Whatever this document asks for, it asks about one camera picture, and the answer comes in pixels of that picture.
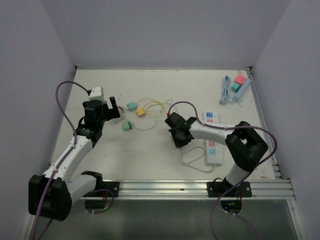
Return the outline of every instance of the gray wall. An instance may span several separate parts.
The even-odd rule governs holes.
[[[320,1],[292,0],[253,68],[309,239],[320,239]]]
[[[290,0],[42,0],[85,68],[253,66]]]
[[[59,132],[55,89],[73,79],[73,65],[40,0],[1,3],[0,239],[16,240],[28,211],[29,178],[48,166]],[[64,104],[69,91],[61,89]]]

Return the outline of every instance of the power outlet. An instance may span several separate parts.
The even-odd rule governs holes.
[[[214,141],[209,141],[209,147],[216,147],[216,143]]]
[[[214,117],[214,114],[212,112],[207,111],[206,112],[206,117],[209,119],[212,119]]]
[[[218,124],[219,113],[217,111],[204,111],[203,112],[204,122],[207,124]],[[205,164],[207,166],[222,166],[224,164],[224,158],[222,153],[221,144],[215,141],[205,141]]]
[[[210,147],[209,148],[209,154],[210,155],[216,155],[217,154],[217,150],[215,148],[213,148],[213,147]]]

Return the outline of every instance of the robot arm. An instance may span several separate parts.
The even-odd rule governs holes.
[[[43,175],[33,175],[29,181],[28,209],[32,215],[37,212],[40,198],[53,171],[56,171],[56,174],[53,176],[50,189],[42,204],[40,212],[42,217],[63,221],[68,216],[72,204],[79,198],[88,192],[103,188],[102,175],[92,171],[85,171],[76,180],[70,182],[82,159],[95,147],[102,136],[105,121],[120,117],[114,97],[109,98],[112,108],[108,108],[102,87],[94,87],[88,94],[89,101],[82,103],[84,117],[80,119],[76,129],[76,145],[74,145],[73,136],[58,160]],[[62,157],[72,147],[73,150],[56,169]]]
[[[223,180],[224,189],[229,189],[239,183],[247,174],[252,172],[261,158],[268,150],[266,142],[254,129],[222,130],[204,126],[195,117],[185,120],[179,114],[173,112],[165,122],[170,127],[170,132],[177,148],[187,145],[193,139],[209,140],[228,147],[234,165]],[[216,127],[229,128],[249,126],[247,122],[238,125],[211,124]]]

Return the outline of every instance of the blue cable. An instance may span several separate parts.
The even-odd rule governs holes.
[[[221,100],[220,104],[226,104],[227,102],[234,102],[234,100],[229,100],[229,85],[230,85],[231,79],[229,76],[225,76],[223,79],[223,89],[221,92]]]

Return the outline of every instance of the small component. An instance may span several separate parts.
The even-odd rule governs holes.
[[[89,100],[98,100],[105,104],[104,89],[101,86],[93,87],[89,95]]]
[[[129,131],[132,129],[132,123],[130,121],[126,121],[122,123],[122,129],[124,131]]]
[[[138,105],[132,101],[126,105],[129,108],[129,111],[132,112],[138,108]]]
[[[239,83],[234,83],[231,87],[231,90],[234,92],[238,92],[238,90],[241,88],[241,85]]]
[[[238,75],[238,76],[235,78],[234,81],[235,81],[237,84],[242,85],[242,84],[245,83],[246,80],[247,80],[247,77],[245,77],[245,76],[243,76],[243,75]]]
[[[240,89],[236,92],[236,94],[234,95],[232,101],[234,102],[238,102],[239,98],[241,97],[241,95],[245,92],[245,90],[247,89],[247,87],[250,85],[251,83],[251,79],[248,78],[244,84],[240,87]]]
[[[138,118],[143,117],[144,115],[146,115],[146,112],[143,108],[138,108],[137,110],[135,110],[136,114],[138,115]]]
[[[119,109],[120,117],[113,119],[115,123],[120,123],[125,118],[125,115],[124,115],[125,107],[118,106],[118,109]]]

